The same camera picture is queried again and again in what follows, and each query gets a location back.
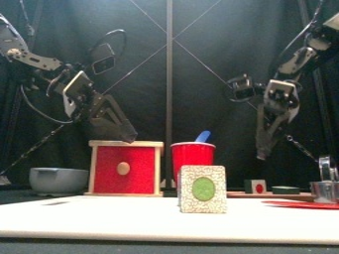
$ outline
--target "red object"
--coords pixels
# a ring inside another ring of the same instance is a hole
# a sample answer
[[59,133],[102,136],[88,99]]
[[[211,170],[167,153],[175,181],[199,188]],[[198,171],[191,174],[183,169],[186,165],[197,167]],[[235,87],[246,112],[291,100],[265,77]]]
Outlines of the red object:
[[90,141],[91,193],[159,194],[162,142]]
[[298,201],[270,201],[265,200],[263,203],[275,206],[291,208],[309,208],[309,209],[339,209],[339,203],[322,203],[322,202],[298,202]]
[[263,192],[263,186],[262,186],[262,184],[258,184],[255,186],[255,190],[257,190],[257,193],[262,193]]
[[217,146],[209,143],[182,142],[175,143],[173,148],[174,180],[185,165],[214,165]]

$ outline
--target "speckled card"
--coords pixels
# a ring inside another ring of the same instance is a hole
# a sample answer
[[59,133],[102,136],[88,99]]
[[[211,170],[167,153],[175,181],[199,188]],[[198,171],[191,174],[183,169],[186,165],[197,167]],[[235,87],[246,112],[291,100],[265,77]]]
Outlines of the speckled card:
[[183,166],[179,174],[178,195],[182,212],[226,213],[226,168],[223,166]]

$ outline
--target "blue object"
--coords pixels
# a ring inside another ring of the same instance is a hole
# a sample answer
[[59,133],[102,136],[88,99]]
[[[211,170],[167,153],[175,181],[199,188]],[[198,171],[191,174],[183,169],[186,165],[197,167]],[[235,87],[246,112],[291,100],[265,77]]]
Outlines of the blue object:
[[195,142],[206,143],[207,140],[209,140],[209,138],[210,138],[210,136],[211,136],[211,131],[203,131],[203,132],[201,133],[201,135],[198,136]]

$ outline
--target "red cup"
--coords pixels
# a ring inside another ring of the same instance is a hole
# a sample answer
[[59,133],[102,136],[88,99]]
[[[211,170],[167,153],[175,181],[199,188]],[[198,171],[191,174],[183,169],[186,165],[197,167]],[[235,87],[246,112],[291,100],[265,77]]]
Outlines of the red cup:
[[185,165],[214,165],[217,146],[201,142],[181,142],[171,145],[174,162],[174,180]]

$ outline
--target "green circle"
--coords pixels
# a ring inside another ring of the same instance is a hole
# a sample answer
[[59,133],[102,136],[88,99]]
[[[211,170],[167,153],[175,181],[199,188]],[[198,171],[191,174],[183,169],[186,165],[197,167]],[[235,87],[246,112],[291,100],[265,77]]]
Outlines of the green circle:
[[199,201],[209,201],[217,194],[217,186],[211,179],[198,178],[193,184],[193,194]]

